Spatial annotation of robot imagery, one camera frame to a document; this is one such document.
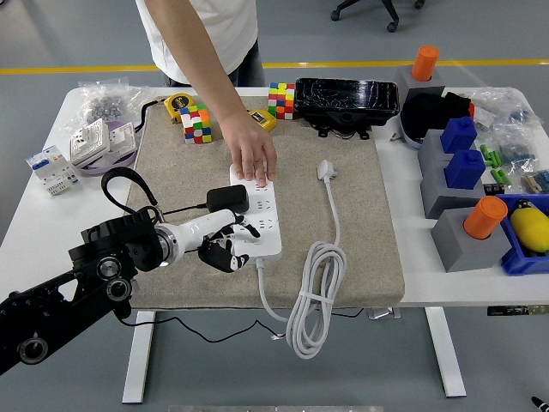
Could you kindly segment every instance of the white table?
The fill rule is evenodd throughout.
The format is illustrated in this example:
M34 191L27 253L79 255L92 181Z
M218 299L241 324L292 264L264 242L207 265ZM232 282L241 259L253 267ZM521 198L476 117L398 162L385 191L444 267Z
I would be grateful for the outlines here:
M159 96L169 96L178 90L158 88L154 91ZM452 91L466 93L467 89ZM266 96L268 89L242 88L239 92ZM55 144L68 156L69 133L60 130L82 104L79 89L67 94L45 148ZM499 267L446 273L430 235L435 221L425 219L423 214L417 151L403 141L389 140L400 129L398 118L373 129L406 284L401 306L426 308L447 396L464 396L448 325L440 306L547 305L549 274L513 277ZM549 139L541 127L536 146L538 154L549 153ZM549 168L549 156L540 159L540 166ZM125 202L130 182L114 179L109 190L116 199ZM122 210L104 197L100 177L81 178L79 185L61 196L51 197L38 179L31 176L0 247L0 300L13 290L26 290L70 270L68 250L82 244L80 231L120 215ZM141 312L138 316L139 320L151 319L154 313ZM127 388L131 393L124 397L125 403L140 402L140 393L142 397L152 328L149 331L137 328L136 335L139 334L143 336L134 339L132 357L135 352L141 365L130 364Z

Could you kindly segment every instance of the black case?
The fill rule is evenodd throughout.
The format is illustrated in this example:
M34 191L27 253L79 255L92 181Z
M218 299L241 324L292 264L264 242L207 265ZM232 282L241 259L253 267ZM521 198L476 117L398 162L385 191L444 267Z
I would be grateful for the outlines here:
M383 126L398 114L398 87L392 82L299 78L294 108L319 136L336 130L368 138L371 126Z

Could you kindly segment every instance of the table leg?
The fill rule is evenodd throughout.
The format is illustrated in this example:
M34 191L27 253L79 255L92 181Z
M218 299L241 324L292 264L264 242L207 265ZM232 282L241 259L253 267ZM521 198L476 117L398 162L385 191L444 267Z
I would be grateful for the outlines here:
M156 312L139 311L136 323L153 322ZM131 343L130 361L122 403L142 403L147 377L148 356L153 340L153 325L136 326L134 339Z
M454 343L452 343L452 336L449 333L444 309L442 307L426 307L425 314L429 322L429 329L431 329L431 338L437 354L446 397L465 397L467 393L455 356Z

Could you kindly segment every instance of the yellow floor line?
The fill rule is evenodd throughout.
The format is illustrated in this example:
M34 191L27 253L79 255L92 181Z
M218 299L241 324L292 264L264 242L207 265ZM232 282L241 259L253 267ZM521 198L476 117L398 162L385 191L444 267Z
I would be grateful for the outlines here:
M413 64L413 60L367 60L349 62L279 62L263 63L265 69L344 69L356 67L395 67ZM437 66L537 66L549 64L549 58L512 58L485 60L438 60ZM63 73L100 73L118 71L158 71L154 65L128 66L77 66L34 67L0 69L0 76L7 75L56 75Z

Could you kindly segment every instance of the orange cylinder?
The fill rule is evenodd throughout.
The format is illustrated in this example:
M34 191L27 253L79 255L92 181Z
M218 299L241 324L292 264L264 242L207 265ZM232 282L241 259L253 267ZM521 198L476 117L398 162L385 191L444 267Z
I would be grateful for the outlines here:
M438 49L432 45L420 47L415 64L412 67L412 77L418 82L431 80L432 72L438 60Z
M507 212L507 204L499 197L483 197L463 222L463 229L472 238L486 239L505 218Z

